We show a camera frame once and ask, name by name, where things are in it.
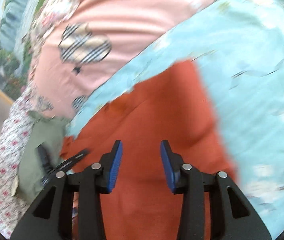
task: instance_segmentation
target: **light blue bed sheet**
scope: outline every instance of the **light blue bed sheet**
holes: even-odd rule
[[[239,186],[275,239],[284,229],[284,0],[218,0],[177,25],[89,97],[69,135],[186,58],[197,58]]]

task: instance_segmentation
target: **gray-green fabric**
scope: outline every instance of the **gray-green fabric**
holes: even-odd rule
[[[48,119],[34,111],[30,111],[29,116],[34,120],[34,125],[18,168],[17,194],[27,203],[32,203],[43,189],[41,179],[45,175],[36,148],[43,143],[50,155],[51,165],[59,165],[66,125],[70,120],[57,117]]]

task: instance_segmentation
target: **clothing pile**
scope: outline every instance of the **clothing pile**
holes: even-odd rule
[[[117,139],[107,239],[176,238],[163,139],[200,171],[226,171],[272,238],[283,231],[284,0],[46,0],[30,38],[29,85],[0,135],[6,238],[42,190],[37,146],[54,165],[88,149],[81,172]]]

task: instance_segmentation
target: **metal pin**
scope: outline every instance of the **metal pin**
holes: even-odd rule
[[[94,169],[94,170],[98,170],[101,168],[101,164],[100,163],[93,163],[91,165],[91,168]]]
[[[58,172],[55,174],[55,176],[56,176],[57,178],[59,178],[59,179],[63,178],[64,175],[65,175],[64,171],[58,171]]]
[[[219,171],[219,177],[225,179],[227,177],[227,173],[225,171]]]
[[[184,163],[184,164],[182,165],[182,168],[183,168],[184,170],[189,171],[190,169],[192,169],[192,165],[191,165],[191,164],[188,164],[188,163]]]

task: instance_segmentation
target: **folded red garment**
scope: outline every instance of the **folded red garment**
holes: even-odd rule
[[[61,155],[70,158],[84,148],[90,154],[75,167],[80,172],[109,152],[115,140],[123,143],[123,157],[115,189],[101,195],[108,240],[175,240],[182,195],[173,195],[165,181],[160,142],[202,172],[226,171],[234,166],[218,135],[210,100],[191,61],[172,65],[141,82],[104,106],[78,138],[65,138]],[[210,238],[210,210],[206,196],[206,239]]]

